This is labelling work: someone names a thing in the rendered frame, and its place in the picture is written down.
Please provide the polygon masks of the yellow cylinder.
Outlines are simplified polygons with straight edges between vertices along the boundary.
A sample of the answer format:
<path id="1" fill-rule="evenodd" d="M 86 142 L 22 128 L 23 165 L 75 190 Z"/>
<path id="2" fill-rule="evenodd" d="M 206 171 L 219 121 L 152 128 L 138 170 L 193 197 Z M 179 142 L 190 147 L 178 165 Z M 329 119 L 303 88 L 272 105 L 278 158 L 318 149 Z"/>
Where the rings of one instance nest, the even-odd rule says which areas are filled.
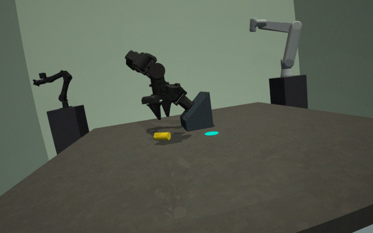
<path id="1" fill-rule="evenodd" d="M 170 133 L 155 133 L 154 134 L 154 139 L 155 140 L 170 140 L 171 135 Z"/>

